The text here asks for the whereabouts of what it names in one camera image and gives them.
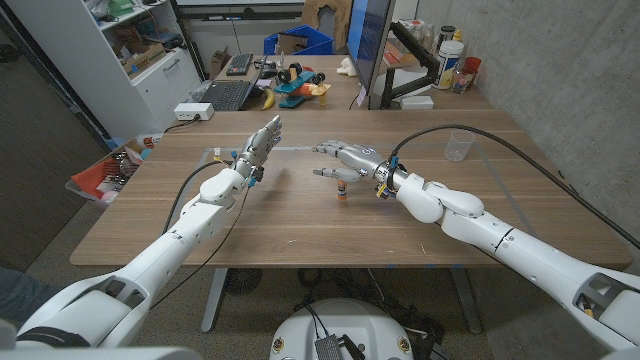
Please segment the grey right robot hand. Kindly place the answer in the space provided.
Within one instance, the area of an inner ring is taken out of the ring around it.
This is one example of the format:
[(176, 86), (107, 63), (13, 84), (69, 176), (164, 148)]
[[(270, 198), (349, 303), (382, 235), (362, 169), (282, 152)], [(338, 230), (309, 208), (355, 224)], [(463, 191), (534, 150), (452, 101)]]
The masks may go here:
[(387, 198), (395, 194), (408, 177), (406, 171), (399, 167), (392, 169), (390, 163), (376, 150), (364, 145), (326, 140), (314, 146), (312, 151), (336, 157), (343, 164), (342, 168), (314, 169), (315, 175), (336, 178), (346, 183), (375, 179), (378, 182), (378, 197)]

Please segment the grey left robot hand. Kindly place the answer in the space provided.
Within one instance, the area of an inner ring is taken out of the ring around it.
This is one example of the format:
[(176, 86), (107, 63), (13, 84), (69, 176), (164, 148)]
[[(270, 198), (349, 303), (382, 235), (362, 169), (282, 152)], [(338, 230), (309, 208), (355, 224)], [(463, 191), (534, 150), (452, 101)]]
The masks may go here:
[(247, 139), (231, 168), (249, 180), (254, 171), (266, 162), (269, 152), (281, 140), (281, 129), (281, 117), (276, 115)]

